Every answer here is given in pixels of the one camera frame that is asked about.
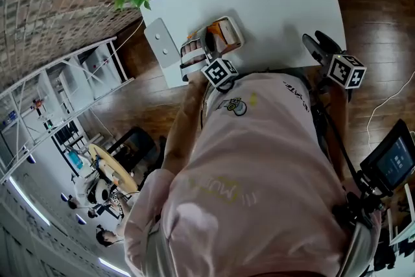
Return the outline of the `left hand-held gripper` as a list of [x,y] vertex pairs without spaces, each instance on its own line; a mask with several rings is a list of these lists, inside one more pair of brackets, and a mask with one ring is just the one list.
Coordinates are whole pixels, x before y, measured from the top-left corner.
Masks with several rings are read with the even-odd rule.
[[229,60],[223,56],[239,47],[233,29],[207,29],[202,27],[188,35],[187,42],[202,42],[207,56],[207,66],[202,70],[214,87],[219,87],[237,74]]

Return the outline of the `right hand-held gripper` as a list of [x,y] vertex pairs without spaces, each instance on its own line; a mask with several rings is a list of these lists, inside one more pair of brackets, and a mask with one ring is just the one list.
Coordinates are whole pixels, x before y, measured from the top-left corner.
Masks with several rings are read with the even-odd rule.
[[322,66],[318,72],[317,90],[326,93],[330,86],[338,84],[347,91],[348,101],[351,101],[352,90],[361,86],[367,67],[354,56],[343,54],[340,46],[328,35],[319,30],[314,35],[318,42],[308,34],[302,35],[302,42]]

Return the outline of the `person's left hand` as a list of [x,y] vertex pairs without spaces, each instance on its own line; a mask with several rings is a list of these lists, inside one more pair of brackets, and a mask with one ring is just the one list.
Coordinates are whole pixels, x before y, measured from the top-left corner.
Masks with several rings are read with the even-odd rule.
[[203,69],[207,66],[206,52],[200,39],[191,40],[182,45],[180,74],[184,82],[205,83],[207,78]]

